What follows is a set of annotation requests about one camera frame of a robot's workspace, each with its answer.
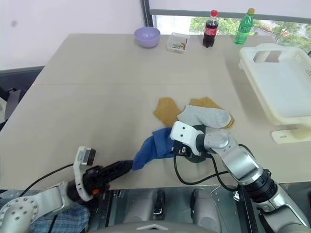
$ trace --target blue plaid cloth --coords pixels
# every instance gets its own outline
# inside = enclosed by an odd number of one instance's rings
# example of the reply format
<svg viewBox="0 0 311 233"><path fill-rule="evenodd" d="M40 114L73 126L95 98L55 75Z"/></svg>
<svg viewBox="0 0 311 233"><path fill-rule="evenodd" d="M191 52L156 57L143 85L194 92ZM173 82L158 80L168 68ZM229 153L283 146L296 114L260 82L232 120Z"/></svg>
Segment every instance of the blue plaid cloth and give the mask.
<svg viewBox="0 0 311 233"><path fill-rule="evenodd" d="M33 222L29 233L47 233L50 229L54 216L42 216ZM58 214L52 233L80 233L88 225L89 212L81 205L74 205Z"/></svg>

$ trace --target bottle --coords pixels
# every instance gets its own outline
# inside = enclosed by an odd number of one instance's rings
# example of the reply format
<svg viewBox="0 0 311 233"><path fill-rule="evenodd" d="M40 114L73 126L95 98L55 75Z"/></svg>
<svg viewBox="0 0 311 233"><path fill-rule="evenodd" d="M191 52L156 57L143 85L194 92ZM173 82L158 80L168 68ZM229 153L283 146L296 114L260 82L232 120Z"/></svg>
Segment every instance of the bottle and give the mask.
<svg viewBox="0 0 311 233"><path fill-rule="evenodd" d="M254 8L249 8L247 11L247 15L244 16L244 18L241 20L241 23L239 25L238 33L235 38L235 43L238 45L244 44L249 32L252 29L253 26L253 15L255 13Z"/></svg>
<svg viewBox="0 0 311 233"><path fill-rule="evenodd" d="M217 20L218 12L216 10L212 10L210 12L210 18L206 21L205 24L205 32L203 38L203 45L208 47L213 47L215 42L215 35L217 33L218 20Z"/></svg>

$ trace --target green plastic bottle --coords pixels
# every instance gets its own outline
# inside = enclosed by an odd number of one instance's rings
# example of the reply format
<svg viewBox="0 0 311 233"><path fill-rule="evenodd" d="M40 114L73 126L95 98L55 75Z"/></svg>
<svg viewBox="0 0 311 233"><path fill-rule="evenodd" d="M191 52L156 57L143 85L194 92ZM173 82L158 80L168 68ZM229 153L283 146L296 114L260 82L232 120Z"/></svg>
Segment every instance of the green plastic bottle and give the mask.
<svg viewBox="0 0 311 233"><path fill-rule="evenodd" d="M238 45L244 44L249 32L252 29L253 26L253 15L255 13L254 8L249 8L247 11L247 15L244 16L244 18L241 20L241 23L239 25L238 33L235 38L235 43Z"/></svg>

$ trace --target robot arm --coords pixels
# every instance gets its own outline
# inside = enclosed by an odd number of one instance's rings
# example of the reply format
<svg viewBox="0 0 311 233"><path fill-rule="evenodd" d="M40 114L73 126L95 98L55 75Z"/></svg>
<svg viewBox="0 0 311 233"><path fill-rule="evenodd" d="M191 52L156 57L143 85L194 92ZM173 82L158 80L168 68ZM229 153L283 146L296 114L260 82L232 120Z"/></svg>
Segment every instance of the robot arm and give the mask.
<svg viewBox="0 0 311 233"><path fill-rule="evenodd" d="M109 188L108 183L132 169L133 161L118 161L107 167L94 166L95 150L79 147L73 170L75 180L60 182L36 195L11 200L0 210L0 233L27 233L41 216L55 215L74 202L84 203Z"/></svg>
<svg viewBox="0 0 311 233"><path fill-rule="evenodd" d="M271 179L270 172L256 162L250 151L239 146L228 131L217 129L203 133L177 121L172 128L171 138L190 147L195 155L201 155L202 152L219 155L225 168L250 195L273 232L292 224L310 227L299 207L283 188Z"/></svg>

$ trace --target window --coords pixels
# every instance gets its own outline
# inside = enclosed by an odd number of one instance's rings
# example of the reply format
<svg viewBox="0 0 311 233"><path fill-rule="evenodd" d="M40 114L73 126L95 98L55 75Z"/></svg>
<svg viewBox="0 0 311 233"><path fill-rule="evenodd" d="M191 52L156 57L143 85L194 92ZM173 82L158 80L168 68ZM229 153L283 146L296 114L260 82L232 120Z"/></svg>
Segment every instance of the window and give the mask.
<svg viewBox="0 0 311 233"><path fill-rule="evenodd" d="M154 16L154 25L162 34L172 32L203 34L207 17ZM241 19L219 18L217 34L236 35ZM311 51L311 24L254 20L252 35L269 35L276 43L297 46L305 52Z"/></svg>

